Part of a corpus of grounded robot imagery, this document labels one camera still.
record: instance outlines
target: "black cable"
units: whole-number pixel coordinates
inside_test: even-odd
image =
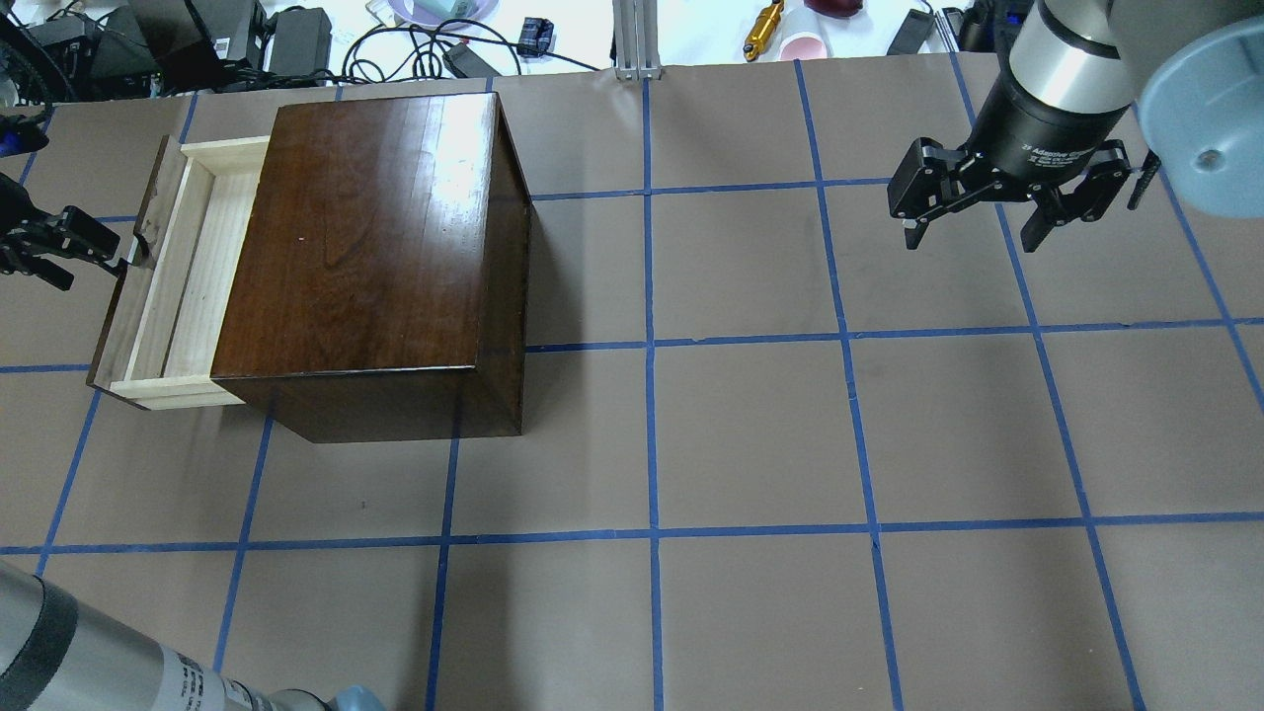
[[[77,10],[71,10],[71,9],[70,9],[70,6],[67,6],[67,8],[66,8],[66,9],[63,9],[63,10],[58,10],[58,13],[62,13],[62,15],[61,15],[61,16],[75,16],[75,18],[78,18],[78,19],[81,19],[81,20],[83,20],[83,22],[88,22],[88,23],[92,23],[92,24],[95,24],[95,25],[96,25],[97,28],[100,28],[100,29],[101,29],[101,32],[107,32],[107,33],[110,33],[110,34],[114,34],[114,35],[116,35],[116,37],[121,37],[121,38],[123,38],[123,39],[125,39],[125,40],[126,40],[128,43],[130,43],[130,44],[135,44],[137,47],[140,47],[142,49],[144,49],[144,51],[147,51],[147,52],[148,52],[148,51],[149,51],[149,46],[148,46],[148,44],[145,44],[144,42],[137,42],[135,39],[133,39],[133,38],[128,37],[126,34],[123,34],[121,32],[119,32],[119,30],[116,30],[116,29],[110,29],[109,27],[106,27],[106,24],[105,24],[105,19],[106,19],[106,18],[109,18],[110,15],[112,15],[112,14],[114,14],[115,11],[116,11],[116,10],[112,10],[112,11],[110,11],[110,14],[109,14],[109,15],[104,15],[104,16],[102,16],[102,18],[101,18],[100,20],[97,20],[97,19],[92,19],[91,16],[88,16],[88,15],[86,15],[86,14],[83,14],[83,13],[80,13],[80,11],[77,11]],[[54,13],[53,15],[51,15],[51,16],[48,18],[48,20],[49,20],[49,22],[52,22],[52,20],[53,20],[53,19],[56,19],[56,18],[57,18],[57,14]]]
[[[437,34],[441,34],[444,37],[454,37],[456,39],[466,39],[469,42],[484,42],[487,44],[506,44],[507,47],[511,47],[513,49],[517,49],[518,47],[522,47],[522,44],[518,44],[517,42],[507,42],[507,40],[499,40],[499,39],[488,39],[485,37],[474,37],[474,35],[470,35],[470,34],[456,34],[456,33],[451,33],[451,32],[441,32],[441,33],[437,33]],[[584,67],[585,70],[589,70],[589,71],[594,71],[594,72],[602,71],[600,67],[594,67],[593,65],[588,65],[585,62],[580,62],[579,59],[573,59],[573,58],[565,57],[562,54],[555,54],[552,52],[545,52],[544,49],[536,49],[535,47],[531,47],[530,49],[532,49],[535,52],[538,52],[544,57],[551,57],[554,59],[561,59],[562,62],[570,62],[571,65],[575,65],[576,67]]]
[[[27,44],[29,44],[30,47],[34,47],[35,49],[38,49],[39,53],[44,56],[44,59],[48,61],[48,65],[47,65],[46,68],[52,70],[51,73],[54,73],[56,77],[62,81],[62,86],[66,87],[66,94],[64,94],[63,99],[66,101],[77,101],[78,96],[75,92],[75,87],[71,86],[70,77],[67,77],[66,72],[62,71],[61,66],[58,66],[57,62],[53,61],[53,58],[48,54],[48,51],[44,49],[44,47],[42,44],[39,44],[39,42],[37,42],[35,38],[30,34],[30,30],[27,29],[27,23],[21,22],[21,18],[19,18],[13,11],[13,8],[9,8],[6,14],[8,14],[8,16],[13,18],[13,23],[9,23],[8,20],[5,20],[5,24],[11,24],[11,29],[6,29],[5,32],[6,33],[10,33],[10,32],[18,33],[18,35],[20,35],[20,37],[14,37],[13,39],[20,39],[20,40],[25,42]],[[48,85],[48,81],[43,76],[43,72],[40,72],[39,67],[37,67],[35,63],[32,59],[27,58],[27,56],[19,49],[19,47],[15,46],[15,44],[13,44],[13,42],[0,42],[0,44],[5,44],[5,46],[9,47],[9,56],[10,57],[18,57],[19,61],[20,61],[20,63],[28,71],[29,78],[38,85],[38,87],[39,87],[39,90],[42,92],[42,96],[39,99],[44,104],[44,110],[40,111],[40,114],[39,114],[40,120],[51,116],[53,114],[53,101],[54,101],[54,99],[53,99],[53,90],[52,90],[52,86]],[[29,96],[25,97],[25,99],[27,99],[28,102],[30,102],[30,97]]]
[[[483,29],[487,29],[492,34],[494,34],[497,38],[492,39],[492,38],[487,38],[487,37],[475,37],[475,35],[463,34],[463,33],[458,33],[458,32],[446,32],[446,30],[442,29],[446,25],[456,25],[456,24],[468,24],[468,25],[480,27]],[[439,39],[440,37],[449,38],[449,39],[460,39],[460,40],[464,40],[464,42],[480,42],[480,43],[485,43],[485,44],[499,44],[502,47],[507,47],[509,49],[509,52],[511,52],[511,56],[513,57],[514,67],[517,68],[517,71],[518,71],[520,75],[522,73],[522,65],[521,65],[521,62],[518,62],[518,57],[517,57],[517,52],[516,52],[516,49],[520,47],[518,43],[508,40],[503,34],[495,32],[493,28],[489,28],[489,27],[484,25],[483,23],[477,23],[477,22],[473,22],[473,20],[447,20],[445,23],[440,23],[439,25],[436,25],[434,28],[426,28],[426,27],[417,25],[417,24],[410,24],[410,25],[402,25],[402,27],[386,27],[386,25],[378,24],[378,25],[373,27],[372,29],[369,29],[368,32],[365,32],[363,35],[360,35],[359,38],[356,38],[354,42],[351,42],[350,47],[348,47],[346,54],[343,58],[343,76],[355,76],[356,71],[359,71],[363,78],[369,80],[370,77],[364,73],[364,68],[363,68],[363,67],[368,66],[368,67],[372,67],[373,70],[375,70],[378,72],[378,77],[379,77],[378,82],[401,81],[401,80],[394,78],[394,76],[398,72],[393,72],[391,75],[387,75],[382,70],[382,67],[379,67],[377,63],[370,62],[369,59],[362,59],[359,57],[360,48],[363,48],[364,44],[365,44],[365,42],[368,42],[370,38],[373,38],[373,37],[375,37],[378,34],[401,33],[401,32],[407,32],[410,34],[412,42],[413,42],[413,52],[410,56],[410,58],[404,61],[404,65],[407,65],[408,62],[413,62],[413,66],[415,66],[415,72],[413,73],[417,76],[417,78],[441,78],[442,77],[441,72],[439,71],[439,70],[441,70],[441,67],[437,66],[434,61],[431,61],[427,54],[430,52],[434,52],[435,47],[442,47],[442,48],[447,49],[447,48],[455,47],[455,44],[451,43],[451,42],[442,42],[442,40]],[[418,39],[417,39],[418,34],[427,35],[428,40],[427,42],[418,42]],[[594,71],[594,72],[595,71],[600,71],[600,68],[598,68],[598,67],[594,67],[594,66],[588,65],[585,62],[580,62],[579,59],[573,59],[573,58],[566,57],[564,54],[557,54],[557,53],[554,53],[554,52],[541,52],[541,54],[545,56],[545,57],[554,58],[554,59],[561,59],[564,62],[569,62],[571,65],[575,65],[578,67],[583,67],[583,68],[589,70],[589,71]],[[439,53],[435,52],[435,59],[437,59],[437,58],[439,58]]]
[[[483,30],[494,34],[495,38],[501,40],[499,43],[504,44],[504,47],[509,51],[509,57],[513,58],[513,68],[518,73],[518,76],[522,76],[522,62],[518,61],[517,44],[513,43],[513,42],[509,42],[508,39],[506,39],[506,37],[503,34],[501,34],[499,32],[497,32],[495,29],[493,29],[490,25],[485,25],[485,24],[483,24],[483,23],[480,23],[478,20],[456,20],[456,19],[453,19],[453,20],[444,20],[444,22],[439,23],[437,25],[435,25],[435,29],[428,30],[428,32],[431,32],[431,33],[434,33],[436,35],[437,34],[446,34],[446,33],[444,33],[444,28],[447,27],[447,25],[453,25],[453,24],[474,25],[477,28],[482,28]]]
[[[78,5],[80,3],[82,3],[82,0],[71,0],[64,8],[57,10],[52,15],[48,15],[48,19],[44,20],[44,22],[49,22],[51,23],[51,22],[56,20],[57,18],[62,18],[62,16],[70,15],[71,14],[71,8],[73,8],[75,5]]]

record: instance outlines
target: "black device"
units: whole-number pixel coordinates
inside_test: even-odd
[[[977,0],[961,16],[957,33],[957,47],[962,52],[995,52],[992,42],[992,0]]]
[[[900,30],[895,33],[895,39],[891,40],[891,47],[886,51],[887,56],[916,54],[921,49],[921,44],[930,37],[930,30],[934,27],[934,15],[923,13],[921,10],[909,10],[908,16],[904,18],[904,24],[900,25]]]
[[[1023,23],[1034,8],[1035,0],[1007,0],[997,4],[992,13],[992,43],[997,54],[1010,56],[1014,42],[1023,32]]]
[[[544,52],[552,52],[554,24],[545,18],[527,18],[522,20],[522,33],[518,35],[518,46],[514,48],[520,57],[544,57]]]
[[[334,24],[320,8],[292,9],[268,20],[273,28],[268,71],[279,76],[307,76],[329,68]],[[317,81],[287,86],[316,86]]]
[[[120,5],[105,18],[96,59],[92,62],[92,99],[143,99],[153,94],[158,63],[145,46],[130,5]]]
[[[492,68],[479,57],[469,44],[456,44],[451,49],[444,51],[444,65],[456,78],[483,78],[501,76],[501,72]]]
[[[939,10],[943,13],[945,20],[948,20],[948,29],[952,30],[953,37],[961,35],[961,28],[966,23],[966,11],[961,8],[944,8]]]
[[[268,15],[259,0],[192,0],[192,4],[220,61],[263,68],[263,25]]]
[[[101,42],[101,28],[96,23],[67,15],[27,28],[32,40],[39,44],[70,82],[78,97],[90,94],[92,63]],[[19,83],[19,92],[25,89]]]
[[[73,205],[57,215],[35,207],[27,189],[0,173],[0,275],[37,276],[67,291],[75,275],[44,256],[82,259],[119,275],[126,268],[115,258],[119,243],[118,234]]]
[[[48,145],[40,116],[0,116],[0,158],[34,153]]]
[[[192,0],[129,0],[140,33],[172,91],[222,86],[231,75]]]

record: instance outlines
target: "gray plastic cap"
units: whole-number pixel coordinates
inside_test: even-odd
[[[1212,215],[1264,216],[1264,15],[1168,58],[1138,114],[1182,199]]]

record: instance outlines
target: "white table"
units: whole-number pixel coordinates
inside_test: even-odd
[[[48,16],[63,1],[18,0],[16,15],[24,22]],[[263,0],[268,13],[291,5],[320,6],[334,23],[334,48],[331,70],[341,68],[343,57],[350,44],[377,24],[363,0]],[[930,0],[937,10],[944,6],[969,5],[969,0]],[[101,16],[119,3],[88,3],[86,11]],[[659,3],[659,53],[665,66],[670,65],[727,65],[742,63],[742,42],[756,15],[767,5],[766,0],[660,0]],[[801,8],[803,0],[786,0],[786,11]],[[886,54],[886,48],[899,30],[910,9],[924,9],[919,0],[867,0],[856,16],[836,20],[822,16],[822,27],[833,57],[871,57]],[[554,51],[595,67],[611,66],[611,37],[614,13],[609,0],[499,0],[483,19],[504,34],[511,42],[518,39],[522,20],[544,16],[556,25]],[[487,32],[469,28],[468,34],[490,37]],[[513,59],[508,49],[492,44],[474,44],[474,49],[502,73],[513,73]],[[412,51],[404,34],[383,34],[369,39],[359,56],[377,62],[387,72],[399,66]],[[923,46],[923,52],[943,52],[944,46],[935,33]],[[761,62],[774,61],[765,54]],[[532,59],[522,63],[523,73],[561,73],[584,71],[560,59]]]

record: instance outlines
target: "cluttered workbench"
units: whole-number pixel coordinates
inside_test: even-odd
[[[1264,225],[1159,183],[1034,254],[1029,205],[905,249],[895,164],[963,138],[995,75],[61,106],[0,171],[125,234],[166,134],[497,94],[538,219],[525,431],[316,445],[243,406],[139,411],[83,385],[109,275],[4,277],[0,554],[250,684],[393,708],[1260,706]]]

